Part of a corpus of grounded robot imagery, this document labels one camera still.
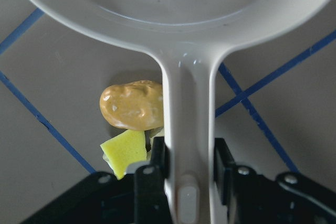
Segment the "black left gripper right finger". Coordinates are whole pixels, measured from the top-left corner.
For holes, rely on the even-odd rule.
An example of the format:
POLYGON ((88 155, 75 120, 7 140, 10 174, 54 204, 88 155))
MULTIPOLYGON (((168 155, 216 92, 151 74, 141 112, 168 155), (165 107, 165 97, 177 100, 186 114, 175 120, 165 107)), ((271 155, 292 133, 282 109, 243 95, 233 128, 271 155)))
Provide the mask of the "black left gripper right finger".
POLYGON ((215 139, 214 181, 228 223, 253 223, 258 220, 258 182, 256 172, 238 165, 225 140, 215 139))

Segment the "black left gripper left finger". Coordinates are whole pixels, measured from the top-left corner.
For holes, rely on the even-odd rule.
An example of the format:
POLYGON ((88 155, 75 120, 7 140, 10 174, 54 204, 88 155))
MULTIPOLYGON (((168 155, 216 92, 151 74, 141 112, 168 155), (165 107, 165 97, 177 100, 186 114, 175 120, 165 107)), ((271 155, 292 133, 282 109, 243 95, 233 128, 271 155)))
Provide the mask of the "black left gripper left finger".
POLYGON ((164 137, 155 137, 150 163, 134 174, 134 222, 170 223, 171 212, 165 193, 169 174, 169 152, 164 137))

